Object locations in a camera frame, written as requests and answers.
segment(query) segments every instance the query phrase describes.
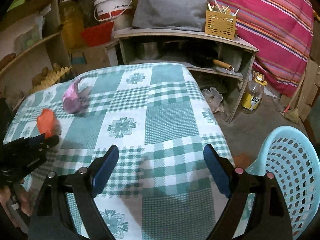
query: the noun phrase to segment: plastic bag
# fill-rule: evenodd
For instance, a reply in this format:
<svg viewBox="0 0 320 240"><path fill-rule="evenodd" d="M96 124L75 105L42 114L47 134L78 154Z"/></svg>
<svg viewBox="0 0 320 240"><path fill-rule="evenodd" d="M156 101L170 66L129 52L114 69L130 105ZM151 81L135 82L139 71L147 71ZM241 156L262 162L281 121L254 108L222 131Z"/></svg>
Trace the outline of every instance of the plastic bag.
<svg viewBox="0 0 320 240"><path fill-rule="evenodd" d="M207 101L212 113L218 112L220 103L222 102L222 95L215 88L202 90L202 94Z"/></svg>
<svg viewBox="0 0 320 240"><path fill-rule="evenodd" d="M40 134L45 133L45 138L55 135L57 120L54 117L54 112L44 108L41 115L37 117L37 127Z"/></svg>
<svg viewBox="0 0 320 240"><path fill-rule="evenodd" d="M69 113L73 114L81 110L81 101L78 95L78 84L81 79L74 81L66 92L64 92L62 97L63 109Z"/></svg>

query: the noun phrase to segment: pink striped bedsheet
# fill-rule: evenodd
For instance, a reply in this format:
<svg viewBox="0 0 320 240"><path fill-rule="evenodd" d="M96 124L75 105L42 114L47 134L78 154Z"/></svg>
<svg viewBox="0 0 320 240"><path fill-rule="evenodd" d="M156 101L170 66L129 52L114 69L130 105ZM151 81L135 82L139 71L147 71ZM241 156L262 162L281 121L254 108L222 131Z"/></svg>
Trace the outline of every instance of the pink striped bedsheet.
<svg viewBox="0 0 320 240"><path fill-rule="evenodd" d="M291 97L306 68L313 35L309 0L217 0L237 14L239 36L256 46L254 68Z"/></svg>

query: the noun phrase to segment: cooking oil bottle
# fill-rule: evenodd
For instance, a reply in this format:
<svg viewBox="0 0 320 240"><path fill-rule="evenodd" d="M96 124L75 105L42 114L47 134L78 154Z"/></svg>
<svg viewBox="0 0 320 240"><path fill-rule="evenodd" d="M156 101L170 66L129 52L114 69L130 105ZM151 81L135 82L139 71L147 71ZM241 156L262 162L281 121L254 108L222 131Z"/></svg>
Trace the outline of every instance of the cooking oil bottle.
<svg viewBox="0 0 320 240"><path fill-rule="evenodd" d="M262 80L261 74L257 75L256 79L248 82L241 101L242 112L251 114L257 109L266 84L267 82Z"/></svg>
<svg viewBox="0 0 320 240"><path fill-rule="evenodd" d="M72 0L60 0L59 13L63 24L61 34L67 51L83 47L80 33L84 29L84 17L81 8Z"/></svg>

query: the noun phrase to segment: red plastic bag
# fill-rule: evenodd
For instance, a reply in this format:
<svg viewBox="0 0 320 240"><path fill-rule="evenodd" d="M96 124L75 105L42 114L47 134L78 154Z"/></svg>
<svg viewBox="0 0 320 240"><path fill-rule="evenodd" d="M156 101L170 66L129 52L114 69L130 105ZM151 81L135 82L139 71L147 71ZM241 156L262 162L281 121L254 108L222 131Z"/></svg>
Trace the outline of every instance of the red plastic bag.
<svg viewBox="0 0 320 240"><path fill-rule="evenodd" d="M45 138L55 135L57 120L54 117L54 112L50 109L44 108L41 115L37 117L37 127L40 134L45 133Z"/></svg>

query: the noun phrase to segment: green container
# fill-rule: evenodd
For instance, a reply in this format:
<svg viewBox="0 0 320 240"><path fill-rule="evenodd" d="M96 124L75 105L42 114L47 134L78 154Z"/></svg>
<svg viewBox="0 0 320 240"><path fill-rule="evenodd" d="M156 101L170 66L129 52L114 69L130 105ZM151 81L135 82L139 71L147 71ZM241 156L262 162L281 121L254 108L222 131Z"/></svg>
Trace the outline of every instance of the green container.
<svg viewBox="0 0 320 240"><path fill-rule="evenodd" d="M14 0L13 3L10 5L9 9L7 10L7 12L12 10L13 8L19 6L19 5L24 4L26 1L27 0Z"/></svg>

